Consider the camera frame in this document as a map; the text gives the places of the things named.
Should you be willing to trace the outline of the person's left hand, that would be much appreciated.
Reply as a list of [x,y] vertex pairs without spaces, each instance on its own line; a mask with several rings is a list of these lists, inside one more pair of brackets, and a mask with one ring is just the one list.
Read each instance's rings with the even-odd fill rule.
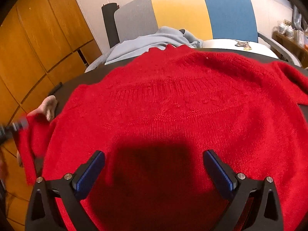
[[35,160],[44,158],[51,132],[50,122],[54,119],[57,106],[55,96],[48,96],[38,108],[26,115],[26,128],[14,134],[17,161],[26,171],[35,172]]

